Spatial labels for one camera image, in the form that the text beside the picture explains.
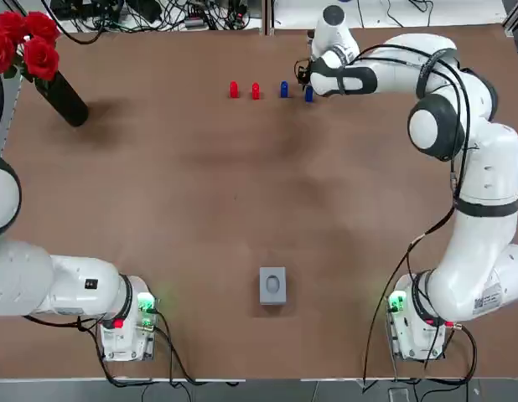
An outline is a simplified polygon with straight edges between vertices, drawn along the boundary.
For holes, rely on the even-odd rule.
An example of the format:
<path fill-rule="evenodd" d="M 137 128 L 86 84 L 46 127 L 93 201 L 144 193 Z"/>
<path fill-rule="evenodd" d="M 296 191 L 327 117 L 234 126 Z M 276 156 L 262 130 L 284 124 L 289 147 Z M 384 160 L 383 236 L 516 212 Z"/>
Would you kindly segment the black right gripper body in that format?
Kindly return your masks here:
<path fill-rule="evenodd" d="M 310 58 L 298 59 L 296 61 L 296 79 L 302 87 L 306 87 L 310 83 L 311 64 L 312 60 Z"/>

